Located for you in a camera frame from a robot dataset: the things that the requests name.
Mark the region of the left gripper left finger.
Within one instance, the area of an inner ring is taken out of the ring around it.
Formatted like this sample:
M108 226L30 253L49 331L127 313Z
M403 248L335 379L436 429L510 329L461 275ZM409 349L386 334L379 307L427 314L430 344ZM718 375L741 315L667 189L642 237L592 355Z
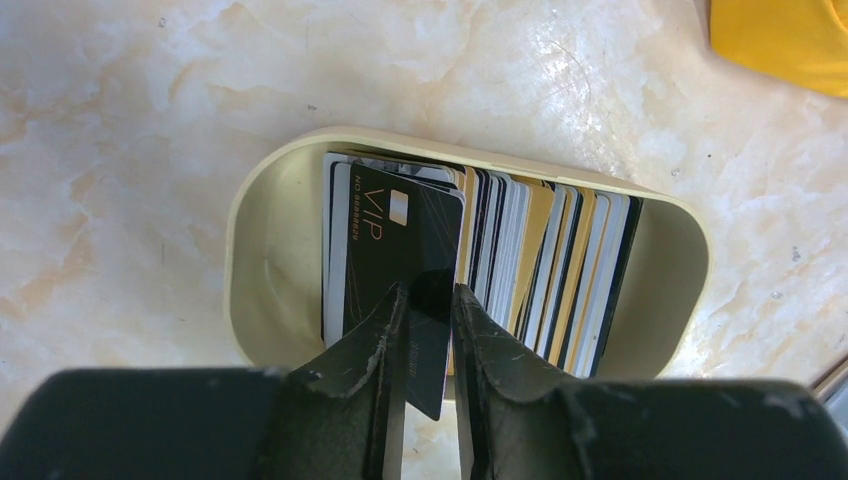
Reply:
M397 479L408 295L296 369L73 369L1 439L5 479Z

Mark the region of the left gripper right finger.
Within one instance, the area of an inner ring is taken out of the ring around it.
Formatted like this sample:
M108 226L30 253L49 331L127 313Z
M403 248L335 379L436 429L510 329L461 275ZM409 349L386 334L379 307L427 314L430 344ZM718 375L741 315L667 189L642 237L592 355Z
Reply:
M451 326L466 479L843 479L847 445L805 388L768 380L577 379L464 285Z

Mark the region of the beige oval card tray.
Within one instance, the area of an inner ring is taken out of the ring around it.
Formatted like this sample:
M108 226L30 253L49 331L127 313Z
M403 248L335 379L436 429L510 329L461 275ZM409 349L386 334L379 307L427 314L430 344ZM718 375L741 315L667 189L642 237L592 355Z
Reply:
M707 290L714 248L702 218L672 196L612 176L356 126L310 131L241 185L227 227L224 318L252 365L298 368L325 349L323 155L400 153L640 197L641 218L597 375L667 376Z

